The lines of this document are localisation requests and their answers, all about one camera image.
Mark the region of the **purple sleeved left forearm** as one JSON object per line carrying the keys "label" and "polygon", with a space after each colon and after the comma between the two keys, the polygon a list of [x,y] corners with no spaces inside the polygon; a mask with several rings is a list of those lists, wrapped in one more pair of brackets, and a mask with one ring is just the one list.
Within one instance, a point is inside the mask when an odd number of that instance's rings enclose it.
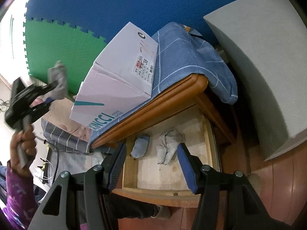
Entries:
{"label": "purple sleeved left forearm", "polygon": [[33,176],[21,176],[7,162],[7,204],[1,216],[9,229],[28,229],[38,209],[33,190]]}

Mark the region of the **person's left hand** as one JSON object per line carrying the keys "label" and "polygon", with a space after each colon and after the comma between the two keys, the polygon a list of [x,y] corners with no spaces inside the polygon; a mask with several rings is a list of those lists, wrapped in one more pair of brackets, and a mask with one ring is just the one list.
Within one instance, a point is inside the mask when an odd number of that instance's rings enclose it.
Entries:
{"label": "person's left hand", "polygon": [[32,174],[28,167],[22,167],[18,155],[18,147],[25,152],[28,158],[35,158],[36,156],[36,142],[34,129],[31,124],[27,126],[26,131],[15,132],[10,141],[10,166],[11,169],[21,177],[31,177]]}

